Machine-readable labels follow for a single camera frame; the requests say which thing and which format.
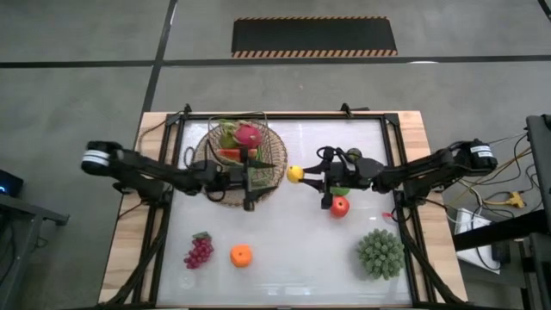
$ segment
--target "wicker basket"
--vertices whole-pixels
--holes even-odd
[[[262,143],[257,148],[257,157],[255,160],[262,161],[267,164],[273,164],[274,168],[268,169],[249,169],[249,176],[251,178],[251,190],[260,189],[271,186],[278,186],[282,181],[283,175],[287,168],[287,150],[283,145],[282,139],[279,135],[269,128],[268,118],[266,114],[261,112],[247,113],[242,115],[219,115],[209,119],[208,133],[201,139],[197,147],[195,148],[194,162],[204,159],[210,159],[220,163],[226,170],[233,165],[241,165],[241,163],[232,161],[231,159],[217,156],[217,159],[210,149],[207,147],[207,143],[210,142],[214,152],[218,154],[220,146],[220,137],[224,134],[224,128],[218,124],[219,120],[225,119],[242,120],[245,119],[253,127],[258,129],[262,135]],[[259,198],[259,201],[266,199],[272,194],[269,192]],[[217,199],[221,194],[211,193],[214,199]],[[224,198],[220,203],[232,207],[243,206],[243,199],[245,198],[245,191],[242,189],[227,191]]]

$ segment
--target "wooden table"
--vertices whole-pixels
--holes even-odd
[[[320,114],[342,114],[343,112],[319,112]],[[381,114],[383,112],[355,112],[355,114]],[[429,142],[427,141],[426,132],[424,130],[423,119],[418,111],[389,111],[389,113],[397,113],[399,115],[400,127],[404,145],[406,147],[406,156],[408,160],[422,158],[430,154]],[[148,128],[154,127],[165,120],[166,112],[151,112],[145,113],[142,122],[139,126],[139,135]],[[147,157],[157,159],[161,139],[163,135],[163,126],[149,132],[141,141],[141,146],[136,146],[142,154]],[[170,137],[168,158],[172,154],[175,137]],[[441,201],[442,196],[431,194],[430,199]],[[124,212],[139,203],[137,195],[125,196],[121,203],[120,212]],[[99,301],[107,301],[113,297],[119,288],[124,284],[127,278],[132,273],[139,261],[139,254],[142,245],[142,239],[145,230],[145,222],[148,212],[147,206],[140,206],[124,218],[117,222],[111,251],[109,253],[107,268],[103,278],[102,289],[99,296]],[[461,277],[461,271],[455,255],[454,243],[451,232],[449,230],[448,220],[445,211],[432,204],[426,204],[418,209],[421,226],[423,228],[424,242],[427,248],[430,263],[438,272],[444,282],[450,289],[464,301],[467,300],[467,293]],[[150,264],[148,271],[145,274],[145,282],[143,287],[142,299],[146,301],[151,283],[153,262]],[[418,283],[419,295],[422,301],[426,301],[426,291],[424,288],[424,280],[422,272],[417,263],[414,263],[416,280]]]

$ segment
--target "dragon fruit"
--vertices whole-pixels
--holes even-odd
[[[233,138],[237,143],[249,149],[257,148],[262,142],[260,131],[250,124],[239,125],[239,128],[233,133]]]

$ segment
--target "black floor mat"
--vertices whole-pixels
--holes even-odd
[[[234,58],[397,54],[385,16],[245,17],[233,23]]]

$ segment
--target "gray floor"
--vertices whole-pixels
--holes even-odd
[[[167,0],[0,3],[0,62],[152,59]],[[551,53],[551,23],[535,0],[181,0],[167,59],[228,58],[239,16],[385,15],[401,56]],[[46,225],[24,282],[21,309],[95,303],[120,196],[111,182],[79,170],[88,140],[135,139],[149,68],[0,70],[0,168],[23,177],[23,197],[71,214]],[[452,141],[520,133],[526,115],[550,113],[551,63],[287,65],[164,68],[154,111],[327,110],[347,102],[372,109],[423,112],[433,150]],[[496,148],[512,156],[512,144]],[[523,159],[522,167],[531,162]],[[504,177],[514,176],[511,169]],[[523,189],[528,180],[481,188]],[[445,193],[449,201],[460,187]],[[539,202],[535,191],[529,208]],[[460,206],[473,208],[474,200]],[[513,210],[516,214],[526,212]],[[521,307],[518,290],[490,284],[463,268],[469,299]],[[509,299],[499,298],[506,292]]]

